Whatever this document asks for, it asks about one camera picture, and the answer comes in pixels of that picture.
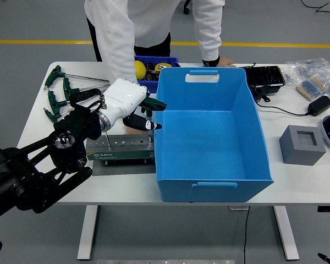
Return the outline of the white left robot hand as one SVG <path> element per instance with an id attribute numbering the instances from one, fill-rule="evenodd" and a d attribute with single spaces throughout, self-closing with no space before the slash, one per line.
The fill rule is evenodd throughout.
<path id="1" fill-rule="evenodd" d="M 104 93 L 105 107 L 99 110 L 101 130 L 109 131 L 118 119 L 127 127 L 139 131 L 161 129 L 162 125 L 154 123 L 134 112 L 149 97 L 147 87 L 123 78 L 117 79 Z"/>

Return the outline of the person's left hand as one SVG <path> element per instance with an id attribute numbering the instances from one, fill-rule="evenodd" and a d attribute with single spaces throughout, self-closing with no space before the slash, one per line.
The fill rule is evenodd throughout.
<path id="1" fill-rule="evenodd" d="M 229 59 L 227 57 L 220 57 L 219 62 L 217 64 L 217 67 L 230 67 L 235 68 L 234 61 L 232 59 Z"/>

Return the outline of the person's right hand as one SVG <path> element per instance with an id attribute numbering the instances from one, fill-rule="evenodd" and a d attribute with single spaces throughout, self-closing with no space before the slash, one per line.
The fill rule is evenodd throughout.
<path id="1" fill-rule="evenodd" d="M 148 131 L 141 131 L 141 130 L 133 129 L 133 128 L 130 128 L 130 127 L 126 127 L 126 134 L 130 134 L 130 135 L 138 135 L 138 134 L 146 135 L 148 133 L 149 133 Z"/>

